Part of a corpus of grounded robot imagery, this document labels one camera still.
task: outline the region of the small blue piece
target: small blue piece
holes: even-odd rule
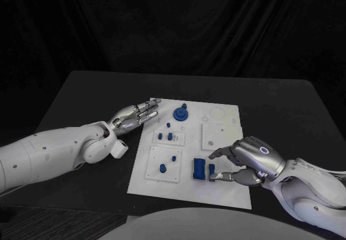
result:
[[[164,174],[164,173],[166,173],[166,170],[167,170],[167,169],[166,169],[166,166],[164,166],[164,164],[162,164],[162,165],[160,165],[160,172]]]
[[[185,121],[189,117],[189,112],[188,112],[186,108],[188,108],[188,106],[186,106],[186,104],[183,104],[182,107],[179,107],[173,112],[173,117],[177,121]]]
[[[209,176],[215,173],[215,165],[209,164]]]
[[[193,159],[193,179],[206,180],[206,160],[202,158]]]

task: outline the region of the blue knob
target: blue knob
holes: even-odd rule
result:
[[[164,173],[166,173],[166,170],[167,170],[167,169],[166,169],[166,166],[164,166],[164,164],[162,164],[162,165],[160,165],[160,172],[164,174]]]
[[[188,106],[186,106],[186,104],[183,104],[182,107],[179,107],[173,112],[173,117],[177,121],[185,121],[189,117],[189,112],[188,112],[186,108],[188,108]]]

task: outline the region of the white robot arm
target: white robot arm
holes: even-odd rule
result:
[[[46,181],[100,162],[111,153],[121,158],[128,146],[117,136],[130,132],[159,114],[162,99],[126,107],[108,123],[39,132],[0,147],[0,192]]]
[[[209,158],[222,155],[238,166],[238,172],[213,173],[211,180],[261,185],[271,190],[284,210],[300,221],[330,230],[346,238],[346,172],[329,171],[301,158],[286,161],[274,148],[255,137],[219,148]]]

